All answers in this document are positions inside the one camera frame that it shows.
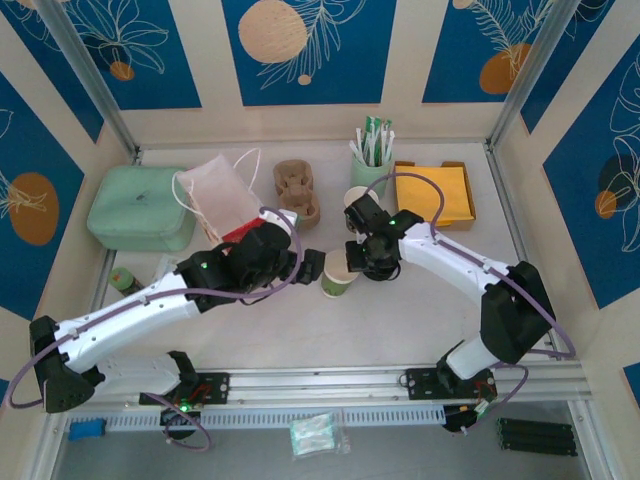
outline plastic bag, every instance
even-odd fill
[[[235,167],[250,153],[258,152],[251,183],[242,181]],[[231,166],[224,155],[184,172],[177,172],[172,180],[173,196],[184,208],[196,214],[212,246],[237,242],[251,227],[260,223],[262,203],[251,191],[260,167],[260,149],[253,148]],[[187,193],[191,206],[183,204],[175,193],[178,180]]]
[[[294,420],[289,430],[294,458],[319,453],[348,453],[350,450],[341,413],[325,413]]]

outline mint green case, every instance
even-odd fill
[[[91,207],[87,227],[111,250],[177,252],[191,241],[193,213],[171,192],[175,167],[115,167],[107,172]],[[176,194],[187,203],[176,181]]]

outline small packet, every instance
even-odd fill
[[[294,458],[318,453],[349,453],[341,413],[325,413],[291,422],[291,445]]]

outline yellow napkin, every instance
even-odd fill
[[[436,226],[448,226],[456,220],[473,220],[462,167],[396,166],[396,171],[423,175],[442,189],[445,198],[444,211]],[[410,210],[427,222],[431,221],[440,204],[435,189],[418,178],[396,177],[396,192],[399,210]]]

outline white table surface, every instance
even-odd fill
[[[147,166],[193,167],[218,153],[235,161],[255,145],[145,151]],[[343,196],[349,188],[349,148],[343,142],[262,144],[262,160],[254,191],[265,205],[276,206],[271,170],[293,158],[313,169],[319,197],[320,224],[301,235],[304,248],[330,251],[353,239],[345,228]],[[471,230],[446,232],[452,239],[507,263],[517,257],[481,144],[401,143],[397,160],[437,166],[444,160],[467,165],[477,220]],[[254,160],[239,167],[248,183]],[[382,202],[395,210],[391,182]],[[208,249],[203,232],[184,252]],[[116,266],[129,268],[148,284],[162,254],[118,252]],[[120,294],[108,287],[105,305]],[[197,368],[338,367],[434,363],[463,338],[479,329],[480,312],[455,287],[413,265],[403,265],[394,282],[373,282],[360,276],[338,299],[325,297],[319,282],[294,285],[256,306],[239,303],[214,308],[196,319],[150,331],[125,349],[130,354],[161,354],[184,350]]]

